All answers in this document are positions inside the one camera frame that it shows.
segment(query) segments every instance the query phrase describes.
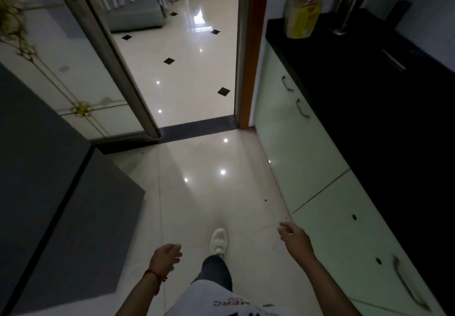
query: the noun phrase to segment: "leg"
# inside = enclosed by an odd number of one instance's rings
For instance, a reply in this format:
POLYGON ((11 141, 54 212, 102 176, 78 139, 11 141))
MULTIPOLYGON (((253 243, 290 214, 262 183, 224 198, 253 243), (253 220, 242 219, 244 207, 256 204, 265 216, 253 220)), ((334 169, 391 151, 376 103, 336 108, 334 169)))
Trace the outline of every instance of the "leg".
POLYGON ((224 262, 228 248, 228 233, 225 229, 216 229, 210 241, 210 256, 202 263, 202 269, 196 280, 210 280, 232 292, 232 279, 224 262))

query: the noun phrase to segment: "sneaker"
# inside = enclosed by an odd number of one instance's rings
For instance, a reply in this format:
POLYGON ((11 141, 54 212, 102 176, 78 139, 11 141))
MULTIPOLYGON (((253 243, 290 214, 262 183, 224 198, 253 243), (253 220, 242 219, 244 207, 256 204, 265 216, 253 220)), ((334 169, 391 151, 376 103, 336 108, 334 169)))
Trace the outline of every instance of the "sneaker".
POLYGON ((210 255, 218 255, 224 259, 226 250, 228 249, 228 232, 225 229, 216 229, 213 232, 212 240, 210 241, 210 255))

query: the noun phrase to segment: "gray refrigerator door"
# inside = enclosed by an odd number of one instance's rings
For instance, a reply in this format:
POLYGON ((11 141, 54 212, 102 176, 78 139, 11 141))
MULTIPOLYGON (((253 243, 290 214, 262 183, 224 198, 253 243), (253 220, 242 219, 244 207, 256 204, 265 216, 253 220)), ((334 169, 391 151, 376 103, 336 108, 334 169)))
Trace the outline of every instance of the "gray refrigerator door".
POLYGON ((0 64, 0 311, 90 143, 0 64))
POLYGON ((114 293, 144 194, 96 149, 13 314, 114 293))

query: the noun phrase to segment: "bracelet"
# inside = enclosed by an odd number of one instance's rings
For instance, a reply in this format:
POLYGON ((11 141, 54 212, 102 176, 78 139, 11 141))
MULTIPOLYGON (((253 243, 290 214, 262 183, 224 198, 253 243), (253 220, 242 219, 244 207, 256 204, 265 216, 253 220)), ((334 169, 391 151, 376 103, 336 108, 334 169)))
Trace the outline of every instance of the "bracelet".
POLYGON ((144 272, 144 275, 142 276, 143 278, 145 277, 146 274, 148 273, 153 273, 156 275, 156 279, 158 279, 158 289, 156 290, 156 293, 155 293, 155 296, 158 295, 159 291, 160 291, 160 286, 161 286, 161 283, 163 281, 166 281, 167 280, 167 276, 160 276, 158 275, 157 273, 155 273, 154 271, 152 271, 151 269, 147 269, 145 272, 144 272))

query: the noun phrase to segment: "jar with yellow label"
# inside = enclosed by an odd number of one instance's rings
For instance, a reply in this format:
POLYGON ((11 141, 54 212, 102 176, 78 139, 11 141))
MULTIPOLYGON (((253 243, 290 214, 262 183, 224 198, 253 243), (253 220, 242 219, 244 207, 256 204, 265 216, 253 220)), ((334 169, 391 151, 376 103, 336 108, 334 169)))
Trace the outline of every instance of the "jar with yellow label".
POLYGON ((322 0, 289 0, 284 19, 288 38, 310 37, 322 9, 322 0))

